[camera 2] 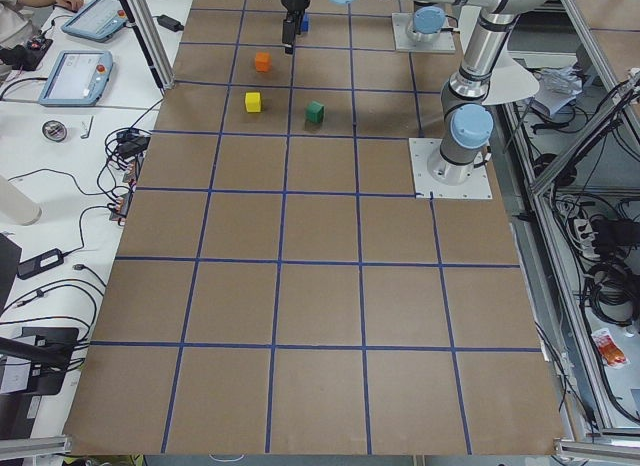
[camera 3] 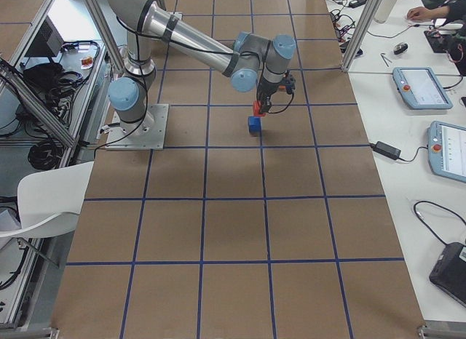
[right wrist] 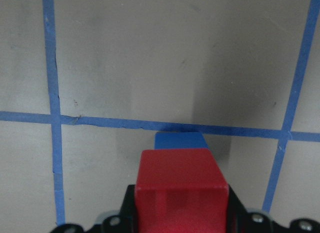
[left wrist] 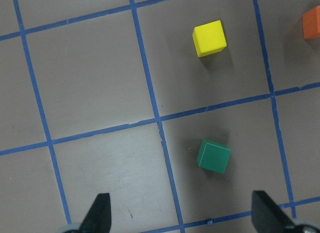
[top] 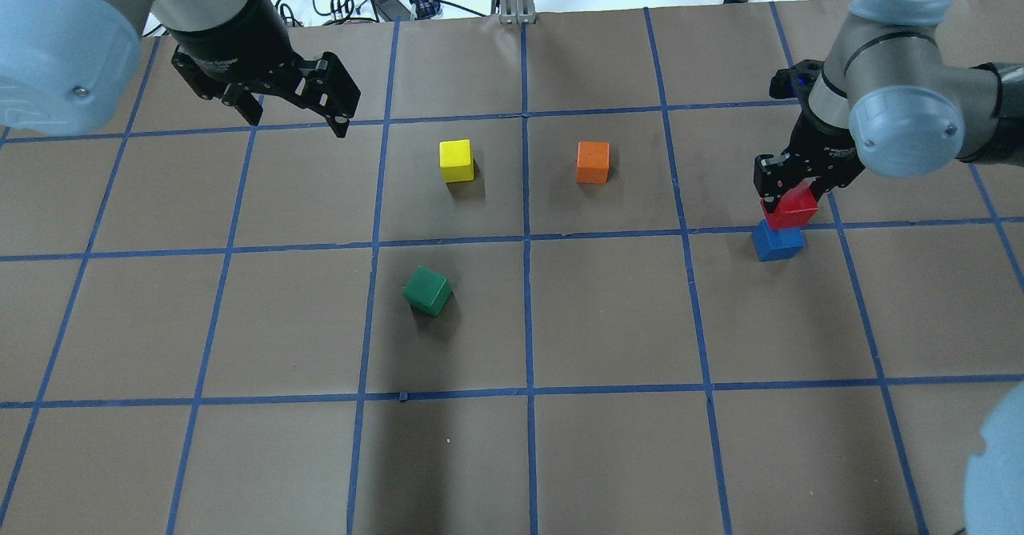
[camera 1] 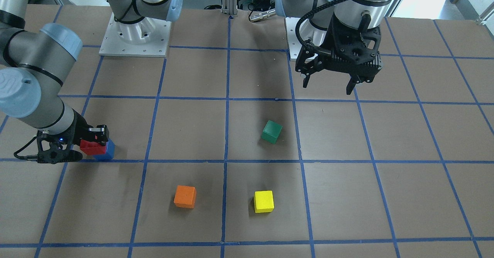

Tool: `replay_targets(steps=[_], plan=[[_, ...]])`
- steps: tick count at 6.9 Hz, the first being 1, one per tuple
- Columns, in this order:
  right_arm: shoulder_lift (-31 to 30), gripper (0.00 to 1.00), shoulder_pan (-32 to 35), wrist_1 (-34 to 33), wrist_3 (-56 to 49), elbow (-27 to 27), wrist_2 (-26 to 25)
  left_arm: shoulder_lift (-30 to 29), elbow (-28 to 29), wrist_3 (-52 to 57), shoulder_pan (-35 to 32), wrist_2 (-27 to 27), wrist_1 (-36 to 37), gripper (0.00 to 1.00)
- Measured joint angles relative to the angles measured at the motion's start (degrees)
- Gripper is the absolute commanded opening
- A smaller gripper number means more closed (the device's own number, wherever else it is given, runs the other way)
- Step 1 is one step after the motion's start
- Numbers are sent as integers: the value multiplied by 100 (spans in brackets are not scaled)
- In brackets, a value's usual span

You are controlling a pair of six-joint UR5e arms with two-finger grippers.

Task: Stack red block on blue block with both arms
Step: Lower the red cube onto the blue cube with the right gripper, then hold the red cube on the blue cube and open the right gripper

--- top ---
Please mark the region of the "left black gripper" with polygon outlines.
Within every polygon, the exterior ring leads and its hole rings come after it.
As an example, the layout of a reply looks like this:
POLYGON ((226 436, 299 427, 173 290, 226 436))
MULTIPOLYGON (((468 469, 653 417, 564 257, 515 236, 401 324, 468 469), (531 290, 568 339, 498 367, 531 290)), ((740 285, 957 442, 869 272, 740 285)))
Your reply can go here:
POLYGON ((297 54, 278 15, 234 15, 170 34, 177 43, 172 67, 202 100, 219 100, 259 126, 258 95, 270 95, 316 113, 336 138, 346 137, 361 88, 336 54, 325 51, 315 60, 297 54))

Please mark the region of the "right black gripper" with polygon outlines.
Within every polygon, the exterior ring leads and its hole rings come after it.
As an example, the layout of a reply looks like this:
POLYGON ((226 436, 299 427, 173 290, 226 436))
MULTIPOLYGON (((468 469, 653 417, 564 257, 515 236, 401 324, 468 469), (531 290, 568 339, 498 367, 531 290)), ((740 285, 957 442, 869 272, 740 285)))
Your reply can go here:
POLYGON ((778 156, 754 157, 753 183, 765 218, 778 211, 778 199, 785 192, 807 179, 813 200, 819 202, 837 186, 851 186, 866 170, 848 128, 823 119, 811 102, 820 83, 833 93, 820 60, 797 61, 776 71, 770 80, 770 97, 797 101, 800 115, 791 130, 790 145, 778 156))

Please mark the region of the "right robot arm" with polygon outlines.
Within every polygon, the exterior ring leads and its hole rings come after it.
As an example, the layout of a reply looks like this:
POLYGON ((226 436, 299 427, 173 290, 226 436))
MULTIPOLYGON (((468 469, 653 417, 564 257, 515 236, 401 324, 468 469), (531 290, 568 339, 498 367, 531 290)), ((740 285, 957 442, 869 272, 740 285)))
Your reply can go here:
POLYGON ((824 60, 770 81, 800 106, 790 145, 754 159, 767 225, 804 227, 822 197, 864 170, 931 174, 951 161, 1022 164, 1022 65, 950 67, 935 31, 952 0, 852 0, 824 60))

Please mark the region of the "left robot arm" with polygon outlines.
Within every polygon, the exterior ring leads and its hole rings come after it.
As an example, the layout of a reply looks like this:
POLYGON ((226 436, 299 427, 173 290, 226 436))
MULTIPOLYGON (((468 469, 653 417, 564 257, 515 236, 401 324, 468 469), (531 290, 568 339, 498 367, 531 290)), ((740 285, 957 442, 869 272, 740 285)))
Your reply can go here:
POLYGON ((173 68, 202 100, 258 126, 258 95, 270 95, 347 133, 361 90, 336 54, 301 58, 270 0, 2 0, 2 124, 51 137, 106 126, 150 15, 176 41, 173 68))

